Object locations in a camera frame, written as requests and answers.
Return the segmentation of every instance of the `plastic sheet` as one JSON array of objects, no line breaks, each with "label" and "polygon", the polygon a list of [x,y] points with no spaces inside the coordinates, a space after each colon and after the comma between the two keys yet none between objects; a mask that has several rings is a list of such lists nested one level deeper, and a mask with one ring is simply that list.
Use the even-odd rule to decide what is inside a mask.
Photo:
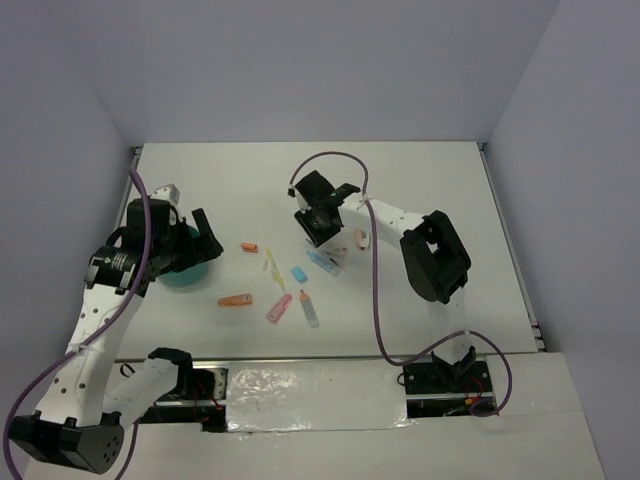
[{"label": "plastic sheet", "polygon": [[234,363],[227,426],[236,432],[405,427],[402,370],[382,360]]}]

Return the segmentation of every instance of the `orange marker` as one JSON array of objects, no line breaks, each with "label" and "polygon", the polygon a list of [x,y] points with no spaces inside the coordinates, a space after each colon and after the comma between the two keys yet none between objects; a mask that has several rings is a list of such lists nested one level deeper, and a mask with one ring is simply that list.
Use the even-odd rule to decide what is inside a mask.
[{"label": "orange marker", "polygon": [[255,243],[241,243],[240,246],[245,252],[258,253],[258,246]]},{"label": "orange marker", "polygon": [[253,296],[250,293],[242,295],[234,295],[233,297],[224,297],[218,300],[221,307],[241,307],[243,305],[252,305]]}]

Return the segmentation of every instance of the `white table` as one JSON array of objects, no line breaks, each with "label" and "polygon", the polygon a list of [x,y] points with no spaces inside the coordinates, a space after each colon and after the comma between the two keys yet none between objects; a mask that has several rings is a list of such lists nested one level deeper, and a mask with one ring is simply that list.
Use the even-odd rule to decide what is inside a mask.
[{"label": "white table", "polygon": [[[289,177],[308,156],[344,150],[370,169],[370,195],[405,208],[449,215],[472,259],[464,307],[466,326],[483,332],[506,352],[537,347],[507,248],[489,182],[475,143],[217,143],[147,144],[138,171],[148,190],[174,183],[181,190],[183,214],[203,207],[225,247],[210,274],[185,291],[160,282],[149,289],[122,344],[119,358],[145,358],[158,346],[191,352],[196,359],[343,357],[379,355],[371,316],[370,253],[355,251],[353,233],[341,233],[350,248],[344,271],[331,277],[313,265],[302,229],[293,219],[297,204],[286,195]],[[316,160],[302,174],[318,169],[335,186],[360,185],[362,172],[350,160]],[[130,193],[130,199],[137,192]],[[257,243],[258,255],[240,243]],[[299,285],[289,270],[301,266],[309,281],[320,328],[310,330],[296,300],[277,325],[265,315],[282,295],[262,271],[270,246],[294,295]],[[382,245],[381,314],[387,348],[412,354],[445,332],[430,306],[409,285],[400,251]],[[251,307],[223,309],[219,298],[252,293]],[[480,352],[490,352],[477,343]]]},{"label": "white table", "polygon": [[[489,369],[501,399],[504,370],[495,360]],[[509,360],[514,391],[500,418],[423,418],[391,430],[253,435],[202,433],[193,424],[143,425],[125,478],[604,480],[564,356],[520,354]],[[101,478],[113,479],[125,456]],[[25,478],[96,477],[30,461]]]}]

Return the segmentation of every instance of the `gray wall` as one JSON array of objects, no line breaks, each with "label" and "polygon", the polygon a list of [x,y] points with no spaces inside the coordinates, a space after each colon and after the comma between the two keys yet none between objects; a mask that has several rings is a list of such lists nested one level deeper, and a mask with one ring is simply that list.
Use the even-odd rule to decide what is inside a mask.
[{"label": "gray wall", "polygon": [[563,0],[489,142],[543,332],[609,480],[640,456],[640,2]]},{"label": "gray wall", "polygon": [[488,139],[558,0],[46,0],[131,142]]},{"label": "gray wall", "polygon": [[86,262],[113,226],[130,154],[38,2],[1,3],[0,65],[4,423],[18,392],[64,353]]}]

